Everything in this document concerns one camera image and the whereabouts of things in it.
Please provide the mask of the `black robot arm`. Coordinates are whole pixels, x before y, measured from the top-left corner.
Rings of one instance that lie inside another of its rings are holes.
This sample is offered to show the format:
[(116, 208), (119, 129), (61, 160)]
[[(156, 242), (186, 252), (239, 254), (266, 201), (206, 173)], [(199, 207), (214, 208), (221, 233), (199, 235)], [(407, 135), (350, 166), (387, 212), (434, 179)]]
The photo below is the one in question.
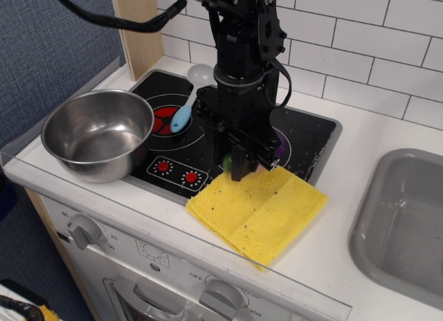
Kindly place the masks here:
[(208, 11), (217, 49), (216, 87), (197, 91), (210, 158), (231, 158), (230, 176), (240, 181), (259, 166), (280, 161), (281, 141), (271, 126), (277, 87), (285, 68), (277, 60), (287, 37), (276, 0), (195, 0)]

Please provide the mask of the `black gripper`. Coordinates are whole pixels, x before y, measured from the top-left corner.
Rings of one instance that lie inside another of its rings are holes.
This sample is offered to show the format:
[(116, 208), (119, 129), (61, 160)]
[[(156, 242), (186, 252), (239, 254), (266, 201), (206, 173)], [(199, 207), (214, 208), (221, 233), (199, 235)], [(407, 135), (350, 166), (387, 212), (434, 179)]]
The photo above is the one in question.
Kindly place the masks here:
[(197, 92), (197, 109), (204, 118), (208, 156), (214, 165), (231, 153), (231, 179), (241, 181), (250, 173), (249, 163), (273, 170), (280, 140), (271, 126), (279, 72), (267, 70), (251, 79), (235, 79), (214, 71), (217, 86)]

